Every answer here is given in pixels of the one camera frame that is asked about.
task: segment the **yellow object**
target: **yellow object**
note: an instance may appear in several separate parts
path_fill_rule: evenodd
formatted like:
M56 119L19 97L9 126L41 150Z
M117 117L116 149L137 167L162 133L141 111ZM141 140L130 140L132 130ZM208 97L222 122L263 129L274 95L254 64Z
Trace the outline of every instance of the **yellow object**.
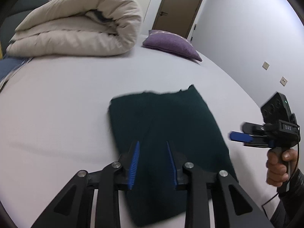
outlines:
M1 42L0 42L0 59L3 58L3 53L2 53L2 47L1 47Z

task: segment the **brown door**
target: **brown door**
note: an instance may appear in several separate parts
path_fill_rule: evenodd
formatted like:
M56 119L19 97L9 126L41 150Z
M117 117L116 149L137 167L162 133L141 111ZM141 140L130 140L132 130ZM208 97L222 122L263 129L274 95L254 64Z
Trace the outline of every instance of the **brown door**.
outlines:
M202 0L162 0L153 29L188 37Z

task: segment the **bed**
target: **bed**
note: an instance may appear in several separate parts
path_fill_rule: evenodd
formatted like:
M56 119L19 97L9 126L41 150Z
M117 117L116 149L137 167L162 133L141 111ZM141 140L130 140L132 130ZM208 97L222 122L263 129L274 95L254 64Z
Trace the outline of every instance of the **bed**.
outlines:
M101 170L118 159L109 102L145 90L175 92L194 84L216 119L240 185L258 206L276 193L265 182L267 149L243 147L227 136L244 121L263 122L254 101L202 54L198 64L143 48L143 39L118 56L34 58L0 93L0 199L19 228L31 227L77 171ZM266 206L268 215L277 204ZM122 196L120 219L122 228L134 227ZM183 226L181 214L150 227Z

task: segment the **wall socket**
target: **wall socket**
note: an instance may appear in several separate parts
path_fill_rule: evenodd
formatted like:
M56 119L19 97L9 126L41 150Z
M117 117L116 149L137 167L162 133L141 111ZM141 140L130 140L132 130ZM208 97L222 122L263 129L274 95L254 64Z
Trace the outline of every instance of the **wall socket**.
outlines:
M286 83L287 83L287 80L284 78L284 76L282 77L282 79L280 80L280 82L281 82L281 84L283 85L283 86L285 86L286 85Z
M267 70L268 67L269 67L269 64L268 64L267 62L264 62L263 65L262 65L262 67L265 68L265 69Z

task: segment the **rolled comforter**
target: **rolled comforter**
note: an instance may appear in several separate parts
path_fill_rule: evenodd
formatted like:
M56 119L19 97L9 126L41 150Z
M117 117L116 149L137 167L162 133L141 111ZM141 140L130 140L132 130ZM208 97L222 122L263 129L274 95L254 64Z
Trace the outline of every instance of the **rolled comforter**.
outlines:
M118 55L135 45L141 23L135 0L52 0L16 28L7 54Z

